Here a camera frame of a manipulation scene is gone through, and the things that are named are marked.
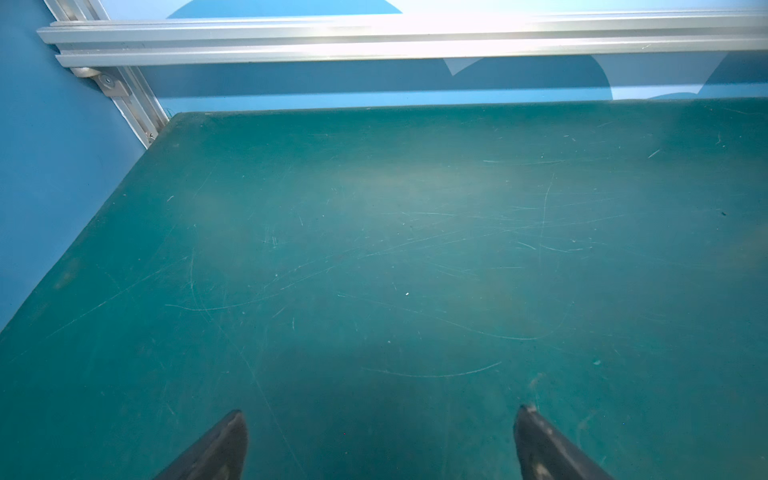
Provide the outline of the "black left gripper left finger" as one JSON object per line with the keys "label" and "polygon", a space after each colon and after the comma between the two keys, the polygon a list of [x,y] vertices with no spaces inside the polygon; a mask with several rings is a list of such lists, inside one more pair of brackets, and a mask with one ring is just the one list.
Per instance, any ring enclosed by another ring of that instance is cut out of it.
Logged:
{"label": "black left gripper left finger", "polygon": [[158,473],[155,480],[239,480],[248,449],[241,410],[232,410]]}

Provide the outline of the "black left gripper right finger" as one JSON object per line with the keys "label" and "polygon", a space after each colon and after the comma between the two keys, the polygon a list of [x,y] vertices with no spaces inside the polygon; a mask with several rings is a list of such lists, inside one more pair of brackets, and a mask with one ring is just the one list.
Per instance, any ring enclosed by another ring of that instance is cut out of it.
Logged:
{"label": "black left gripper right finger", "polygon": [[524,480],[613,479],[533,406],[520,406],[513,433]]}

